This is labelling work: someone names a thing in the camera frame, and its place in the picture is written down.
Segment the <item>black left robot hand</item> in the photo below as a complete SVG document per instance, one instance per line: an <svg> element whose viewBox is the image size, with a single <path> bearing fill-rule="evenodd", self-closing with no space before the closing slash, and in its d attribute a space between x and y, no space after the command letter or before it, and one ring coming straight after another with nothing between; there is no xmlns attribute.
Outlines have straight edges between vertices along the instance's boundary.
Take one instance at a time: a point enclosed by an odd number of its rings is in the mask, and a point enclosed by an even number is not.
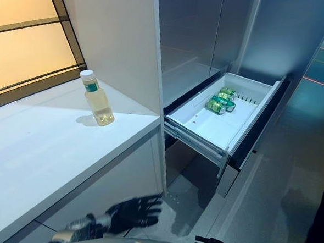
<svg viewBox="0 0 324 243"><path fill-rule="evenodd" d="M162 194L135 197L110 207L106 214L111 218L108 232L122 233L133 227L143 228L155 225L161 213Z"/></svg>

